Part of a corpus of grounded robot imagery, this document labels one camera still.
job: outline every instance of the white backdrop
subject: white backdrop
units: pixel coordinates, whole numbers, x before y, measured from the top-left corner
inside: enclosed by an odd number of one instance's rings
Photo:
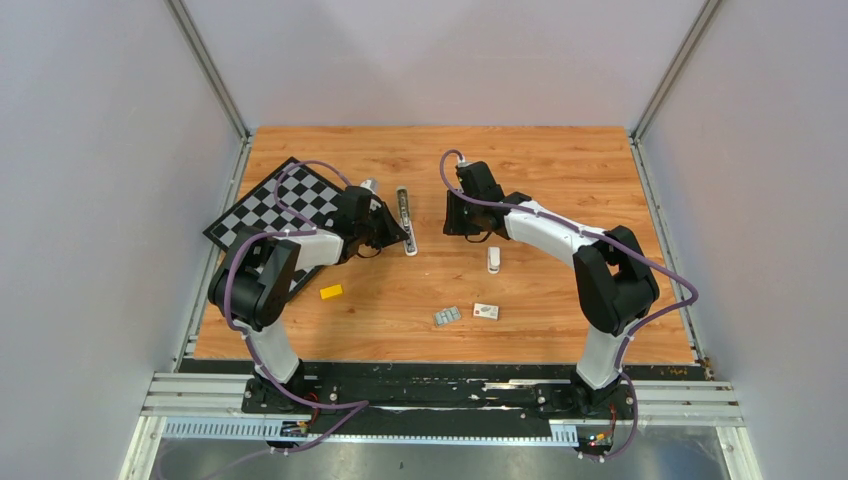
[[[635,126],[702,0],[187,0],[251,128]]]
[[[764,478],[845,478],[848,6],[727,1],[649,131],[696,327]]]
[[[237,141],[162,1],[0,15],[0,478],[111,479]]]

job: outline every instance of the floor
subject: floor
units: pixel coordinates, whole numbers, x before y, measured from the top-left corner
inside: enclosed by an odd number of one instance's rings
[[[546,208],[584,224],[631,228],[645,254],[662,262],[659,243],[622,128],[560,127],[274,127],[259,129],[240,195],[289,156],[320,159],[354,183],[376,177],[378,194],[397,215],[395,188],[409,189],[420,253],[400,245],[372,259],[325,268],[284,312],[301,358],[346,361],[575,363],[588,323],[571,270],[517,242],[501,247],[501,272],[486,271],[486,245],[442,234],[445,192],[441,154],[462,150],[486,161],[506,193],[521,191]],[[449,178],[455,182],[452,167]],[[332,173],[325,176],[332,179]],[[657,276],[655,309],[673,303],[671,285]],[[341,284],[344,295],[320,299]],[[500,319],[472,318],[474,302],[500,307]],[[457,306],[462,319],[436,327],[433,314]],[[196,358],[248,358],[244,342],[208,307]],[[627,352],[630,363],[691,363],[680,315],[649,324]]]
[[[268,448],[263,442],[244,440],[166,440],[160,447],[162,478],[201,478],[259,450]],[[578,460],[568,448],[327,443],[289,458],[264,455],[215,478],[727,480],[730,476],[714,428],[649,427],[625,455],[603,465]]]

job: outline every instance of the wood grain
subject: wood grain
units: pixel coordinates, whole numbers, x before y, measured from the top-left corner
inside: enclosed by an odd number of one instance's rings
[[[394,190],[409,188],[420,253],[400,245],[373,259],[325,268],[286,306],[295,351],[308,360],[568,362],[579,360],[588,323],[572,271],[552,257],[493,237],[501,273],[486,271],[486,245],[442,234],[445,187],[441,154],[458,148],[485,160],[506,193],[521,191],[584,224],[623,224],[646,255],[662,262],[626,134],[621,128],[352,127],[261,128],[241,185],[246,194],[289,156],[330,162],[355,183],[374,176],[397,215]],[[449,172],[449,178],[455,175]],[[669,281],[654,308],[672,303]],[[322,301],[318,290],[341,284],[344,295]],[[473,318],[474,302],[500,306],[496,322]],[[433,313],[458,306],[463,317],[445,327]],[[218,309],[206,309],[197,358],[247,358],[244,342]],[[679,314],[639,332],[628,362],[691,363]]]

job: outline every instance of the gray wall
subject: gray wall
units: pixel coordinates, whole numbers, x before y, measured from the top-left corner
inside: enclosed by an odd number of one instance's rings
[[[703,0],[187,0],[260,125],[632,126]]]
[[[111,479],[236,139],[164,2],[2,11],[0,477]]]
[[[848,6],[727,1],[645,143],[765,478],[844,478]]]

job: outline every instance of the gray floor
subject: gray floor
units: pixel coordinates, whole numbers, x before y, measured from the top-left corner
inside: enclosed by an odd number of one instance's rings
[[[167,480],[198,480],[233,460],[264,448],[240,440],[170,440],[163,447]],[[440,445],[320,445],[294,454],[265,455],[216,479],[423,480],[462,479],[729,479],[715,430],[651,427],[630,450],[603,465],[578,460],[571,449],[456,447]]]

